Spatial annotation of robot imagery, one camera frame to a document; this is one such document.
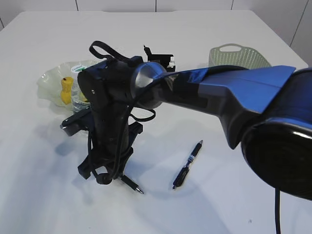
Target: green basket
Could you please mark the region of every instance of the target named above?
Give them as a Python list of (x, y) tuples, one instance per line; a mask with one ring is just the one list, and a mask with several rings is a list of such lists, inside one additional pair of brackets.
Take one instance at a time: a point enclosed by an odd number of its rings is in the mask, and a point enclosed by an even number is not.
[[(237, 47), (237, 51), (221, 51), (228, 46)], [(209, 67), (219, 65), (235, 65), (248, 69), (271, 67), (269, 62), (257, 50), (238, 44), (225, 44), (212, 48), (209, 53)]]

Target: white table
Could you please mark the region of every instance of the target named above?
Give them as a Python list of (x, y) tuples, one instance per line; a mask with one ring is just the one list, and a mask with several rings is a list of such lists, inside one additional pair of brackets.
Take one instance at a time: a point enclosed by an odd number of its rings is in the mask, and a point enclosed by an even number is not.
[[(225, 43), (253, 47), (272, 65), (307, 66), (251, 11), (21, 13), (0, 32), (0, 232), (273, 234), (273, 188), (248, 167), (239, 146), (227, 146), (213, 116), (157, 108), (125, 169), (145, 195), (78, 174), (87, 139), (65, 135), (59, 125), (70, 113), (38, 99), (36, 81), (62, 62), (93, 59), (94, 40), (129, 57), (143, 56), (143, 44), (172, 53), (177, 70), (206, 66), (209, 50)], [(171, 191), (201, 139), (185, 185)], [(311, 218), (312, 202), (282, 194), (283, 234), (310, 233)]]

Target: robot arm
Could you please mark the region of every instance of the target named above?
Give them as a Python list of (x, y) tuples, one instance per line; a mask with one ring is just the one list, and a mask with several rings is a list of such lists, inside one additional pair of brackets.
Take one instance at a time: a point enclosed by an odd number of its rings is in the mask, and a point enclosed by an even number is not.
[(70, 136), (80, 129), (94, 133), (93, 149), (90, 137), (89, 155), (78, 167), (83, 177), (93, 166), (107, 169), (93, 173), (101, 184), (122, 174), (142, 132), (139, 123), (128, 125), (131, 109), (150, 110), (166, 102), (219, 117), (228, 145), (234, 149), (241, 142), (246, 162), (260, 178), (312, 200), (312, 70), (219, 66), (168, 73), (158, 63), (126, 58), (100, 45), (114, 57), (78, 75), (91, 108), (62, 123)]

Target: black cable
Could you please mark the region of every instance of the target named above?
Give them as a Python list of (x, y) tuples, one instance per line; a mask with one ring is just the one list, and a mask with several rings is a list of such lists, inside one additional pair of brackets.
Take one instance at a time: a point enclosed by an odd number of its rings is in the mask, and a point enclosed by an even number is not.
[(148, 109), (144, 109), (144, 110), (147, 110), (149, 112), (152, 112), (153, 115), (150, 116), (150, 117), (147, 117), (147, 118), (138, 118), (132, 114), (129, 115), (129, 117), (132, 117), (135, 121), (137, 122), (148, 122), (148, 121), (151, 121), (153, 120), (155, 117), (156, 117), (156, 111), (155, 110), (148, 110)]
[(302, 21), (303, 15), (304, 15), (304, 13), (305, 13), (305, 11), (306, 11), (306, 9), (307, 9), (308, 4), (309, 4), (309, 0), (307, 0), (306, 5), (304, 6), (304, 9), (303, 9), (303, 11), (302, 11), (300, 20), (299, 20), (298, 25), (297, 25), (297, 27), (296, 27), (296, 30), (295, 30), (295, 32), (294, 32), (294, 34), (293, 34), (292, 41), (291, 41), (291, 43), (289, 44), (290, 47), (292, 46), (293, 41), (294, 41), (294, 39), (295, 39), (295, 37), (296, 37), (297, 31), (298, 31), (298, 29), (299, 29), (300, 23), (301, 23), (301, 21)]
[(94, 175), (94, 177), (96, 178), (98, 176), (93, 164), (92, 164), (92, 158), (91, 158), (91, 141), (92, 141), (92, 131), (91, 129), (89, 130), (89, 134), (88, 134), (88, 163), (89, 163), (89, 167), (91, 169), (92, 174)]
[(1, 18), (0, 18), (0, 23), (1, 23), (2, 27), (4, 28), (4, 24), (3, 24), (3, 22), (2, 22), (2, 19), (1, 19)]
[(281, 234), (280, 191), (278, 189), (275, 189), (275, 228), (276, 228), (276, 234)]
[(118, 170), (119, 170), (119, 163), (120, 163), (120, 154), (121, 154), (121, 143), (123, 141), (124, 138), (124, 129), (126, 127), (126, 124), (128, 123), (128, 118), (131, 114), (132, 109), (134, 108), (135, 104), (152, 88), (154, 88), (156, 85), (160, 84), (160, 82), (163, 80), (163, 78), (159, 78), (156, 81), (150, 83), (149, 85), (147, 85), (142, 91), (141, 93), (139, 93), (134, 99), (133, 101), (130, 103), (130, 105), (128, 106), (125, 114), (124, 114), (124, 118), (123, 121), (121, 123), (120, 126), (120, 130), (119, 130), (119, 134), (118, 134), (118, 140), (117, 140), (117, 147), (116, 147), (116, 154), (115, 154), (115, 162), (114, 162), (114, 168), (113, 168), (113, 172), (110, 174), (110, 178), (109, 179), (113, 179), (114, 177), (117, 176), (118, 174)]

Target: yellow object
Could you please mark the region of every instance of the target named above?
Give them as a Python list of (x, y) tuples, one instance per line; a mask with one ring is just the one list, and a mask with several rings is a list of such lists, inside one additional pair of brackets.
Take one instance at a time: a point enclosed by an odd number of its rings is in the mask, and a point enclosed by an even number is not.
[(80, 93), (80, 99), (81, 99), (83, 102), (89, 102), (88, 99), (86, 99), (86, 97), (83, 95), (83, 93)]
[(67, 105), (72, 102), (72, 86), (74, 83), (74, 79), (71, 77), (64, 77), (61, 80), (62, 91), (60, 92), (60, 99)]

